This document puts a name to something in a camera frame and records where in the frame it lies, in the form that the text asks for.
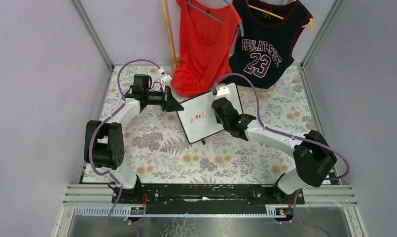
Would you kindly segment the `floral table cloth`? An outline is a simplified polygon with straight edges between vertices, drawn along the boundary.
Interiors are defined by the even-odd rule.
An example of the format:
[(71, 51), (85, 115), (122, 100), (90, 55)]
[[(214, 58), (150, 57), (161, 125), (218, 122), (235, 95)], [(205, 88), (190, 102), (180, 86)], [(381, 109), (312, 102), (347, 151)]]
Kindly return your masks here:
[[(261, 114), (270, 125), (292, 132), (316, 129), (299, 68), (290, 66), (270, 89), (240, 88), (246, 114)], [(222, 131), (204, 142), (188, 143), (176, 113), (148, 106), (123, 126), (123, 168), (144, 183), (272, 184), (294, 169), (277, 149), (233, 138)]]

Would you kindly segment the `yellow clothes hanger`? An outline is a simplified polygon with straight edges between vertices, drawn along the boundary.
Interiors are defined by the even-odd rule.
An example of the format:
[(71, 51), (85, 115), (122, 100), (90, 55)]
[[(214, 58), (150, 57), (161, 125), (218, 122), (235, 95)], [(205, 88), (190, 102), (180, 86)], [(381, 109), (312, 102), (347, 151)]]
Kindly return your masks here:
[[(253, 6), (253, 5), (249, 4), (248, 0), (246, 0), (246, 4), (247, 4), (247, 6), (248, 6), (249, 8), (251, 8), (251, 9), (258, 10), (258, 11), (260, 11), (260, 12), (263, 12), (263, 13), (265, 13), (265, 14), (274, 16), (274, 17), (276, 17), (276, 18), (278, 18), (278, 19), (281, 19), (281, 20), (284, 19), (284, 17), (282, 17), (282, 16), (280, 16), (280, 15), (278, 15), (278, 14), (275, 14), (275, 13), (273, 13), (272, 11), (268, 11), (268, 10), (265, 10), (265, 8), (262, 9), (262, 8), (259, 8), (259, 7), (256, 7), (256, 6)], [(312, 18), (312, 17), (309, 19), (309, 24), (310, 24), (311, 33), (314, 33), (315, 26), (314, 26), (314, 21), (313, 21), (313, 18)]]

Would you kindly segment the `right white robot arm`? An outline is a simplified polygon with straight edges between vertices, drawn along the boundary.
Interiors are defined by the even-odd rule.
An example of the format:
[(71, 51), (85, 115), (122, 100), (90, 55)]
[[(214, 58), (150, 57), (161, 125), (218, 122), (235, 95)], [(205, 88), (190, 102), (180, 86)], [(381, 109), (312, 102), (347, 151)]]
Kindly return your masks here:
[(267, 145), (294, 159), (295, 168), (281, 175), (272, 186), (277, 192), (291, 195), (306, 186), (319, 187), (336, 164), (335, 154), (315, 130), (295, 134), (264, 125), (254, 116), (239, 114), (226, 98), (215, 100), (212, 108), (218, 123), (233, 137)]

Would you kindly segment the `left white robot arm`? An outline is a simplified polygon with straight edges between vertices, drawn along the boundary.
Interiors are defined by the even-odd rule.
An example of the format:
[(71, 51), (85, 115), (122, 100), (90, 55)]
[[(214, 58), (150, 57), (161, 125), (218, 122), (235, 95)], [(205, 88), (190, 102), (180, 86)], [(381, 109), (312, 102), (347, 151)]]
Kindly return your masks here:
[(159, 106), (164, 112), (183, 111), (183, 106), (172, 95), (169, 87), (171, 80), (170, 74), (163, 73), (159, 90), (153, 91), (151, 77), (136, 74), (116, 110), (100, 120), (88, 121), (84, 160), (97, 175), (109, 175), (120, 188), (135, 188), (139, 182), (138, 176), (122, 164), (125, 157), (123, 127), (148, 105)]

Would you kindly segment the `grey clothes hanger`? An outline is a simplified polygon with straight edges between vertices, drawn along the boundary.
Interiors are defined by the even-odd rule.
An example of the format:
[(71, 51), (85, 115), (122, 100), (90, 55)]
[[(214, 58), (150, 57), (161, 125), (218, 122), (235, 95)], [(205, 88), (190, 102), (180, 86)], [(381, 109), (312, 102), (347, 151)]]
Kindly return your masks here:
[[(218, 21), (218, 22), (220, 22), (220, 23), (223, 22), (222, 20), (220, 20), (220, 19), (214, 17), (214, 16), (211, 15), (210, 13), (208, 13), (208, 12), (206, 12), (206, 11), (200, 9), (199, 7), (197, 7), (197, 6), (195, 6), (195, 5), (193, 5), (193, 4), (191, 3), (190, 0), (187, 0), (186, 3), (187, 3), (188, 5), (190, 5), (191, 7), (195, 8), (196, 10), (198, 10), (198, 11), (202, 12), (203, 14), (207, 15), (208, 17), (213, 18), (214, 20), (216, 20), (216, 21)], [(239, 22), (239, 23), (238, 23), (238, 29), (239, 29), (239, 31), (240, 31), (240, 36), (243, 37), (243, 36), (244, 36), (244, 28), (243, 28), (243, 23), (242, 23), (242, 22)]]

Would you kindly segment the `navy basketball jersey 23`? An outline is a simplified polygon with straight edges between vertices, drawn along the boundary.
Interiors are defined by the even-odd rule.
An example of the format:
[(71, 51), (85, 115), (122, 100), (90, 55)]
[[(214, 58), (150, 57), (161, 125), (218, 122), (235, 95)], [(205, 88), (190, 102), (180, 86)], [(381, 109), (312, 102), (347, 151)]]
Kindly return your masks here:
[(286, 5), (274, 5), (260, 0), (249, 4), (272, 11), (283, 20), (247, 6), (245, 0), (233, 1), (242, 19), (244, 36), (236, 39), (229, 66), (234, 73), (224, 83), (268, 89), (294, 62), (294, 46), (309, 24), (312, 14), (299, 0)]

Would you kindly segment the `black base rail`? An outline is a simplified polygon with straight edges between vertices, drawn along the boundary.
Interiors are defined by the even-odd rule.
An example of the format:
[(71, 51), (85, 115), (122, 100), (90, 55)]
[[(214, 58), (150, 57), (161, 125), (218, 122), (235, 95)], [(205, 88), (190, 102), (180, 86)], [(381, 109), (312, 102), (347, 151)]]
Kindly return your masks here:
[(302, 191), (291, 195), (268, 185), (256, 184), (137, 184), (113, 191), (112, 203), (138, 204), (147, 215), (293, 215), (293, 204), (304, 204)]

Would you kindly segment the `white board black frame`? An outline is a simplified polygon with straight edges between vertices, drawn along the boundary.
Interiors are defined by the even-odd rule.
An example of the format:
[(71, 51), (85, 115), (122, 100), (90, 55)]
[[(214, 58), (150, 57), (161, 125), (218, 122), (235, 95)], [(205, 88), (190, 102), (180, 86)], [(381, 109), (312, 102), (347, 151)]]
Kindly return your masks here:
[[(242, 114), (243, 108), (237, 85), (234, 83), (223, 85), (230, 90), (233, 107)], [(184, 110), (178, 111), (177, 114), (189, 143), (201, 141), (224, 130), (217, 122), (212, 102), (214, 102), (213, 93), (208, 91), (180, 103)]]

